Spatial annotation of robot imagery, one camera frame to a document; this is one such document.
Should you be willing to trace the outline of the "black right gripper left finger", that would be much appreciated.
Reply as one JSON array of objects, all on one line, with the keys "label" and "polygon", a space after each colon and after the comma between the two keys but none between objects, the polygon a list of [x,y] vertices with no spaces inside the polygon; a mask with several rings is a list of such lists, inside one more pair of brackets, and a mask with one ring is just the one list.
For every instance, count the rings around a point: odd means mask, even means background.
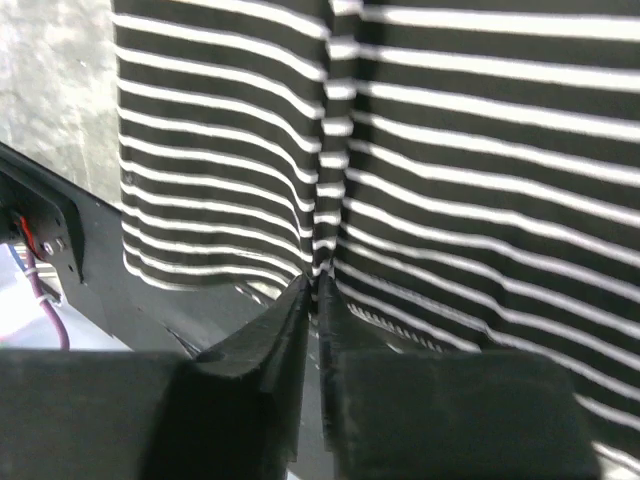
[{"label": "black right gripper left finger", "polygon": [[297,456],[309,305],[301,275],[258,317],[197,356],[198,369],[222,383],[218,411],[233,422],[231,434],[265,433],[285,462]]}]

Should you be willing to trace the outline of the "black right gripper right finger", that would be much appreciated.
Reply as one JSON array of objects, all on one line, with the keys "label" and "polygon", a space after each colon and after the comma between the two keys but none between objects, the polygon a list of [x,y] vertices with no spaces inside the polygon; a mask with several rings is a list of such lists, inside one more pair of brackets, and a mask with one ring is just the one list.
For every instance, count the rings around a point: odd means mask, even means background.
[{"label": "black right gripper right finger", "polygon": [[333,452],[338,428],[339,354],[352,350],[390,351],[390,348],[374,325],[351,312],[328,273],[319,277],[316,294],[322,423],[326,448]]}]

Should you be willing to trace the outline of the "purple striped tank top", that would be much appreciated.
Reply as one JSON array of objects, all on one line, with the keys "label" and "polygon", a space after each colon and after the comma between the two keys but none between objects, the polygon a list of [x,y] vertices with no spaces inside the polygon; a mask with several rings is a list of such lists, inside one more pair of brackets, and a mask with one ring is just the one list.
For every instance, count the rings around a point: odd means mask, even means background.
[{"label": "purple striped tank top", "polygon": [[333,275],[436,350],[566,367],[639,467],[635,1],[117,1],[124,264]]}]

